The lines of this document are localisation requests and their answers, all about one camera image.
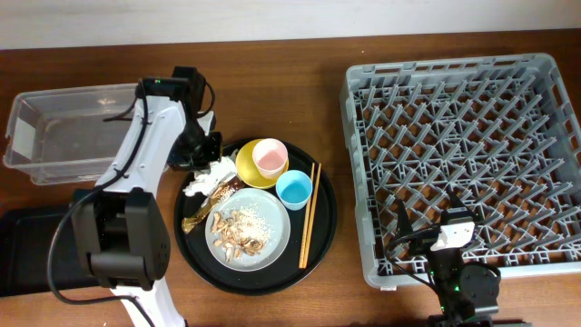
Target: gold wrapper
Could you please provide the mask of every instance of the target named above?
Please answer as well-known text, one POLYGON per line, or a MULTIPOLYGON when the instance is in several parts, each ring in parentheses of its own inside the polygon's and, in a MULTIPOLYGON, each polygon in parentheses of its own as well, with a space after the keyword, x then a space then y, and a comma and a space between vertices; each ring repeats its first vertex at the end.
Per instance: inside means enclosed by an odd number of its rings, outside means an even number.
POLYGON ((236 193, 236 191, 240 190, 243 187, 244 183, 240 180, 240 178, 238 178, 238 176, 230 179, 230 181, 228 182, 220 183, 220 185, 218 185, 218 188, 216 188, 216 191, 214 191, 214 193, 210 195, 208 202, 205 205, 203 205, 200 209, 198 209, 195 215, 193 215, 190 218, 183 218, 182 220, 183 232, 186 234, 189 233, 195 225, 203 222, 208 213, 210 213, 210 211, 216 204, 226 201, 234 193, 236 193))

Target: dish rack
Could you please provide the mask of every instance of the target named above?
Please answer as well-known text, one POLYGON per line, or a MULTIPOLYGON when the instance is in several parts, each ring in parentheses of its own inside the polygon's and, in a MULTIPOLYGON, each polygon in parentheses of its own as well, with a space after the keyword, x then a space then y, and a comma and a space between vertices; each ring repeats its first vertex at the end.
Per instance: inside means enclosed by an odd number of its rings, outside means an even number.
POLYGON ((448 208, 449 184, 485 221, 466 261, 503 277, 581 272, 581 130, 550 55, 356 65, 340 105, 369 285, 417 283, 387 255, 427 279, 424 257, 386 253, 394 200, 417 230, 448 208))

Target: white plate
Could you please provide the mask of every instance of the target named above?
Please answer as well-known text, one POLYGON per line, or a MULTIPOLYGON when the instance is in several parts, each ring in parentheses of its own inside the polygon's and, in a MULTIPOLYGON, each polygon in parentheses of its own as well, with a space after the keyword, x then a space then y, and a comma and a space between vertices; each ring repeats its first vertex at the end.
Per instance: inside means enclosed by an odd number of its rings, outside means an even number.
POLYGON ((291 235, 291 220, 281 201, 274 195, 258 189, 245 188, 239 190, 224 203, 216 205, 206 219, 206 243, 210 252, 218 262, 239 272, 253 272, 274 263, 287 247, 291 235), (261 254, 250 256, 242 253, 240 259, 233 254, 230 262, 226 262, 226 252, 221 246, 214 246, 214 241, 220 238, 218 233, 211 232, 214 213, 219 212, 223 218, 230 218, 233 210, 241 207, 252 208, 260 218, 264 218, 271 229, 271 238, 266 242, 261 254))

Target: chopstick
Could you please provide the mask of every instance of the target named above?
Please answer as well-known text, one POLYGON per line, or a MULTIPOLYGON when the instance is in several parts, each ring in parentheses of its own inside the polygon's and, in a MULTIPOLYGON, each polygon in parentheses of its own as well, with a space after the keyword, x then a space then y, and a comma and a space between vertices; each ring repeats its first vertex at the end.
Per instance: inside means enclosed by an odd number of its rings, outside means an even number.
MULTIPOLYGON (((312 184, 312 179, 315 176, 315 163, 312 164, 312 167, 310 168, 310 183, 312 184)), ((312 199, 312 196, 309 197, 309 200, 307 201, 307 210, 305 211, 305 224, 302 227, 302 241, 300 242, 300 258, 299 258, 299 268, 303 268, 302 267, 302 261, 304 259, 304 255, 305 255, 305 246, 307 246, 307 233, 309 230, 309 219, 310 219, 310 199, 312 199)))
POLYGON ((307 234, 307 244, 305 246, 305 254, 302 258, 302 268, 307 268, 307 261, 309 260, 309 248, 310 248, 310 237, 312 235, 312 222, 315 220, 315 208, 317 208, 317 195, 319 194, 319 180, 320 180, 320 168, 322 164, 319 163, 319 169, 317 170, 317 182, 315 183, 315 189, 313 190, 312 205, 310 208, 310 219, 309 219, 309 233, 307 234))

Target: gray plastic bin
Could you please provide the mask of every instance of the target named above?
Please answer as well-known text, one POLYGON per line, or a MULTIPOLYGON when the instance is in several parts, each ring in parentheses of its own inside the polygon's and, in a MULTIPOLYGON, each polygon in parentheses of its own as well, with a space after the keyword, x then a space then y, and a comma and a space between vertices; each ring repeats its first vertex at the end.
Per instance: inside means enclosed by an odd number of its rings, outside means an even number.
POLYGON ((414 229, 448 207, 452 183, 485 217, 463 256, 504 277, 581 271, 581 130, 547 54, 352 66, 340 94, 367 283, 415 284, 427 261, 396 232, 395 193, 414 229))
POLYGON ((6 137, 6 167, 39 185, 96 180, 129 130, 103 119, 129 107, 136 84, 27 92, 16 96, 6 137))

